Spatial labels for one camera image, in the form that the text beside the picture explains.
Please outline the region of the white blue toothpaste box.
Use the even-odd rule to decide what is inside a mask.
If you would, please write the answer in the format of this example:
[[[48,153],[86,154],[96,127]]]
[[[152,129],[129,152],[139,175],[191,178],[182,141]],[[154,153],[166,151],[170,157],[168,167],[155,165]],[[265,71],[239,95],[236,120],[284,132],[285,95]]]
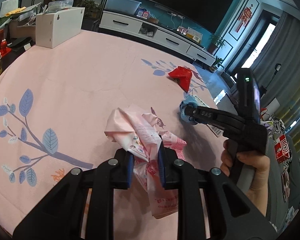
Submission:
[[[209,108],[209,105],[207,105],[200,97],[198,97],[197,95],[194,95],[194,99],[197,103],[198,106],[200,107],[206,107],[206,108]],[[218,138],[220,136],[223,135],[223,131],[214,126],[212,123],[211,123],[211,116],[212,114],[211,113],[204,113],[204,117],[206,118],[209,118],[209,120],[206,122],[206,125],[208,126],[208,128],[212,131],[212,133]]]

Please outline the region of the blue knotted cloth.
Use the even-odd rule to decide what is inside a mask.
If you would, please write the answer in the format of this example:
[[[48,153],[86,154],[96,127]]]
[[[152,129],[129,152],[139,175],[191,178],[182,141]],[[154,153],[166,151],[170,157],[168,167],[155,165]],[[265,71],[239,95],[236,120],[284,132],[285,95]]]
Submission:
[[[181,120],[191,125],[198,124],[193,117],[193,111],[197,109],[198,105],[198,101],[194,96],[187,96],[187,98],[185,98],[179,106]]]

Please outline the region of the red foil snack wrapper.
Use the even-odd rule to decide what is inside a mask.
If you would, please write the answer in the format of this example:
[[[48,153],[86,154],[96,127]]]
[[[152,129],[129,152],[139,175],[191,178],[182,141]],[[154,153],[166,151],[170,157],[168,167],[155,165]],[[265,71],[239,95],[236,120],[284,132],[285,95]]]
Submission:
[[[168,76],[177,81],[181,89],[188,93],[192,79],[192,71],[189,68],[178,66],[173,71],[168,73]]]

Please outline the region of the pink printed plastic bag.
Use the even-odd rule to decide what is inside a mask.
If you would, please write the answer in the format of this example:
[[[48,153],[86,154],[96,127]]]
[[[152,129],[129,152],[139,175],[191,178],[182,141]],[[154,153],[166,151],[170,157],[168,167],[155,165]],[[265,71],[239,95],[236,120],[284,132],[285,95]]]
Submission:
[[[185,160],[183,149],[187,145],[167,130],[157,130],[158,117],[136,105],[116,108],[107,120],[105,135],[134,155],[134,175],[148,194],[152,216],[159,219],[177,212],[177,190],[165,190],[160,182],[158,168],[159,147],[175,150]]]

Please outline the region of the red white carton box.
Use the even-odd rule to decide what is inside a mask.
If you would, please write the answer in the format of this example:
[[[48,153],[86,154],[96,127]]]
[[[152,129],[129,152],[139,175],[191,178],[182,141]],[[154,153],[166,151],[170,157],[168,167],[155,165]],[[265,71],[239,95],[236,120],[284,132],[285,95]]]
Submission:
[[[284,134],[275,140],[275,156],[279,164],[290,158],[290,148]]]

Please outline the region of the black floor lamp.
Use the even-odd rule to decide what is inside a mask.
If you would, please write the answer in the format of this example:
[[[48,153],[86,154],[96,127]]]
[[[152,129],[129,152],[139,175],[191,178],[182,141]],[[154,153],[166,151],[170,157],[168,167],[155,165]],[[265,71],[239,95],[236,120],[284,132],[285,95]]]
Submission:
[[[276,74],[277,74],[277,73],[279,72],[279,70],[281,69],[281,66],[282,66],[281,63],[277,63],[277,64],[275,65],[275,72],[273,73],[273,75],[272,75],[270,81],[269,81],[265,86],[262,86],[262,87],[260,88],[260,94],[261,94],[261,95],[264,95],[264,94],[267,92],[267,88],[269,87],[269,85],[270,85],[270,83],[273,81],[273,79],[275,78]]]

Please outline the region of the grey sofa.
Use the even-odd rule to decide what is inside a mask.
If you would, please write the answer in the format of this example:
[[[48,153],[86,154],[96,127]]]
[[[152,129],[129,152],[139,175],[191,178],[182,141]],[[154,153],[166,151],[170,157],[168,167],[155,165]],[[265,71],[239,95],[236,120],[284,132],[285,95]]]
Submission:
[[[300,162],[290,136],[286,136],[290,158],[276,160],[275,142],[269,139],[266,155],[270,158],[266,218],[281,233],[300,209]]]

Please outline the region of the potted green plant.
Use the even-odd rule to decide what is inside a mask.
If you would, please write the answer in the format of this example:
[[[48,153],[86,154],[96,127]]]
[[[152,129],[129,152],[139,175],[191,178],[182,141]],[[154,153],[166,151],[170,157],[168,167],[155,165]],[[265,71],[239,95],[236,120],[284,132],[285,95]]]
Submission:
[[[222,49],[225,46],[225,40],[218,34],[211,34],[209,40],[210,45],[207,48],[207,51],[210,54],[214,54],[217,49]]]

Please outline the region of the red chinese knot decoration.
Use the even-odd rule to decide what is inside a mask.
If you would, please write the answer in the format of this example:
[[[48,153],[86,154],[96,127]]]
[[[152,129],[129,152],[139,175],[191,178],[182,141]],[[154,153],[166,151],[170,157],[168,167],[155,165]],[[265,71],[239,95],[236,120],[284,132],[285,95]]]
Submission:
[[[239,20],[239,26],[236,29],[236,32],[238,33],[241,29],[241,27],[247,26],[252,18],[252,8],[253,4],[251,4],[249,7],[246,7],[240,14],[238,20]]]

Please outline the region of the white tv cabinet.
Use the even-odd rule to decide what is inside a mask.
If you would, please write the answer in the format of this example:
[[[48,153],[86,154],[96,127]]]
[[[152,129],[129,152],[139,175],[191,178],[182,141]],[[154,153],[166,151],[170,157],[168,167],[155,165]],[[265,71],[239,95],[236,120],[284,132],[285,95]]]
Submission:
[[[101,16],[99,30],[115,31],[160,45],[192,61],[200,61],[208,66],[213,65],[216,58],[207,50],[185,37],[156,24],[137,17],[104,11]]]

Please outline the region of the red figurine stand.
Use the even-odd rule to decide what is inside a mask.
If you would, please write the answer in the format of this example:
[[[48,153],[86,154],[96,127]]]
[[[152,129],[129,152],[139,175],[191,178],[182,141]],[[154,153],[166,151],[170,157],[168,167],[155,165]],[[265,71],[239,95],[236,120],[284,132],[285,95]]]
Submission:
[[[1,57],[5,57],[10,53],[11,48],[8,47],[6,39],[2,39],[0,42],[0,55]]]

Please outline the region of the clear plastic storage bin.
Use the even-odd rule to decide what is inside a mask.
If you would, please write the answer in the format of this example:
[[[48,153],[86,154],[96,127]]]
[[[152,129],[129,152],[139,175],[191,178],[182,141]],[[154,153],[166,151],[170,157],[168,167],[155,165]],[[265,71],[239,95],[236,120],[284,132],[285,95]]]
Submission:
[[[135,0],[107,0],[105,9],[134,15],[141,2]]]

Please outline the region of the white wooden box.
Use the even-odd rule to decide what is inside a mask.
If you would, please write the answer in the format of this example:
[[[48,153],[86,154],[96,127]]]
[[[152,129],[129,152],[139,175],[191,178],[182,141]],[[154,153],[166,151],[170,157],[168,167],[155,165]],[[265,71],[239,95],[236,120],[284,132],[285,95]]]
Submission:
[[[36,45],[55,48],[81,32],[85,8],[72,7],[36,15]]]

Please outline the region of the leafy plant in dark pot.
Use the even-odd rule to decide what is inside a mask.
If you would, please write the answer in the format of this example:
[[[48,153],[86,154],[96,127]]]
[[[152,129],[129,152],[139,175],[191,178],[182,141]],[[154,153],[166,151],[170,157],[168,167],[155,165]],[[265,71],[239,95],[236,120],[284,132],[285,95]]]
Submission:
[[[81,29],[95,31],[101,16],[101,5],[93,0],[85,0],[79,6],[85,8]]]

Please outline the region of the clear lidded plastic container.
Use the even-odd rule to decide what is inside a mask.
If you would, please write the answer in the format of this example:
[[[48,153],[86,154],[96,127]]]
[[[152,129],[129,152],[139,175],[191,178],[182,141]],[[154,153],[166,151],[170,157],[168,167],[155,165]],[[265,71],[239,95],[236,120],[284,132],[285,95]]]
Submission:
[[[74,0],[59,0],[49,2],[47,11],[59,11],[73,6]]]

